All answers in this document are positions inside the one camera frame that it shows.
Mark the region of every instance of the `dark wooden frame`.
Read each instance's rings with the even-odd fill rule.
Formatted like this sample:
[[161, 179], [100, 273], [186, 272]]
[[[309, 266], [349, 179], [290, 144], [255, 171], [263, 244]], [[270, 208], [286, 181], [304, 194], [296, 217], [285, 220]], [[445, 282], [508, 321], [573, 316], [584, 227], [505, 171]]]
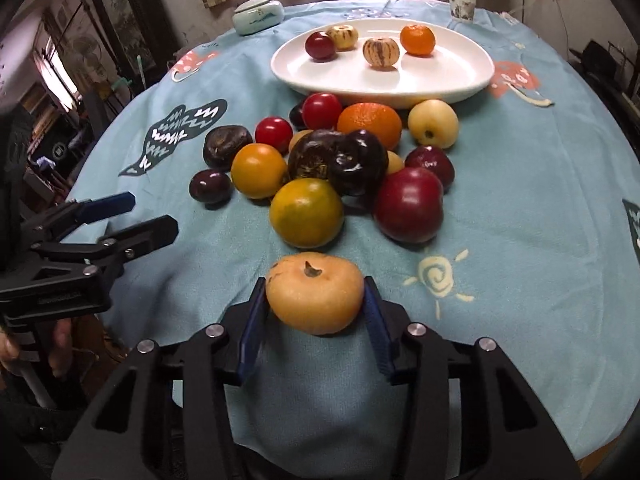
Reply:
[[[104, 3], [102, 0], [93, 1], [100, 24], [116, 56], [119, 72], [128, 79], [133, 80], [134, 88], [139, 91], [142, 89], [142, 80], [140, 76], [136, 76], [135, 71], [130, 66], [129, 59], [124, 53], [116, 31], [104, 8]], [[166, 74], [167, 61], [174, 59], [174, 53], [180, 49], [180, 44], [178, 44], [174, 29], [162, 6], [162, 0], [129, 0], [129, 3], [146, 46], [148, 46], [156, 64], [155, 67], [145, 70], [145, 79], [149, 86], [160, 81]]]

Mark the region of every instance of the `spiral sun drawing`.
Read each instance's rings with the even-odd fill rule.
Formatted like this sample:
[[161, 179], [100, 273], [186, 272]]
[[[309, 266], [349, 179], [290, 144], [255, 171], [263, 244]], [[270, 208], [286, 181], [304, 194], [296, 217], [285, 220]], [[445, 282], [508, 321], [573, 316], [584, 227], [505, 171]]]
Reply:
[[[454, 258], [455, 262], [461, 262], [469, 256], [469, 250], [458, 253]], [[403, 285], [409, 286], [421, 282], [427, 290], [436, 297], [436, 319], [440, 319], [440, 299], [446, 298], [453, 292], [453, 266], [444, 256], [427, 256], [418, 264], [418, 275], [404, 280]], [[474, 296], [454, 292], [455, 297], [460, 301], [470, 303], [475, 300]]]

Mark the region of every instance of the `striped fruit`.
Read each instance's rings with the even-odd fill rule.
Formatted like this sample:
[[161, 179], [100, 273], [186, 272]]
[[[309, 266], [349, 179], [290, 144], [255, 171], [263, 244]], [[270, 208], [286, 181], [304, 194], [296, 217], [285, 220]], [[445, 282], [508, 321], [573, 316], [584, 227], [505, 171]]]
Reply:
[[362, 53], [374, 68], [393, 66], [400, 59], [400, 48], [391, 38], [369, 38], [362, 47]]
[[334, 25], [326, 30], [338, 50], [349, 50], [358, 43], [358, 31], [351, 25]]

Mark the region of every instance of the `wooden floor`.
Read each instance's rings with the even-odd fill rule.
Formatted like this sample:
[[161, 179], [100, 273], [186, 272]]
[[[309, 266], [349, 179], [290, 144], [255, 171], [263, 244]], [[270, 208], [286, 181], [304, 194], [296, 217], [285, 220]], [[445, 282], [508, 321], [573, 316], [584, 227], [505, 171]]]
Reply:
[[[84, 372], [82, 387], [87, 397], [93, 399], [109, 375], [124, 359], [124, 350], [111, 344], [108, 338], [105, 339], [102, 325], [94, 316], [83, 316], [76, 320], [73, 342], [74, 348], [77, 349], [75, 352], [76, 360], [78, 360], [79, 368]], [[4, 385], [0, 378], [0, 388], [2, 387]], [[578, 460], [583, 478], [600, 464], [615, 443], [614, 440], [589, 456]]]

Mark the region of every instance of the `human hand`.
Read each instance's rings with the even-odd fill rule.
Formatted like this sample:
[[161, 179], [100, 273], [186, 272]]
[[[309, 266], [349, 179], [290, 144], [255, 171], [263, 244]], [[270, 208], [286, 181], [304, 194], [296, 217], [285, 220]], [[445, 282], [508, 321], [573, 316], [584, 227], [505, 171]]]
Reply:
[[[64, 377], [71, 368], [73, 361], [71, 329], [70, 319], [59, 319], [53, 329], [51, 337], [53, 347], [49, 352], [49, 366], [56, 378]], [[0, 327], [0, 364], [12, 374], [20, 375], [15, 366], [19, 356], [20, 346]]]

